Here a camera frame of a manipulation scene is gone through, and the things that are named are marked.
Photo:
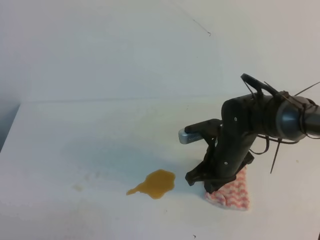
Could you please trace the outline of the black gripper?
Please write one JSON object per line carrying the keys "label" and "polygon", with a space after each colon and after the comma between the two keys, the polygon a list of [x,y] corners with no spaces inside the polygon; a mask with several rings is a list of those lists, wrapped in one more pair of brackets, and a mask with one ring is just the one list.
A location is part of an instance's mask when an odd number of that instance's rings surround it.
{"label": "black gripper", "polygon": [[280,97],[249,95],[232,98],[223,103],[221,119],[209,119],[188,125],[186,133],[198,133],[208,144],[201,163],[187,172],[189,186],[204,182],[212,194],[237,179],[236,174],[254,159],[250,150],[256,138],[279,142],[276,135],[276,114]]}

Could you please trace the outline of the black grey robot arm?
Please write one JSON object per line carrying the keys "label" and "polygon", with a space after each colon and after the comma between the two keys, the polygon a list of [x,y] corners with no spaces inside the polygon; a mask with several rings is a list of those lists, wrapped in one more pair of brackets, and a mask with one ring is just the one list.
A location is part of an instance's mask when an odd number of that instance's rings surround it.
{"label": "black grey robot arm", "polygon": [[254,99],[249,95],[223,103],[221,119],[195,123],[178,132],[181,144],[205,140],[203,161],[185,175],[192,186],[203,182],[208,193],[236,180],[236,175],[254,160],[251,146],[257,137],[266,144],[276,138],[299,142],[308,135],[320,135],[320,107],[301,96]]}

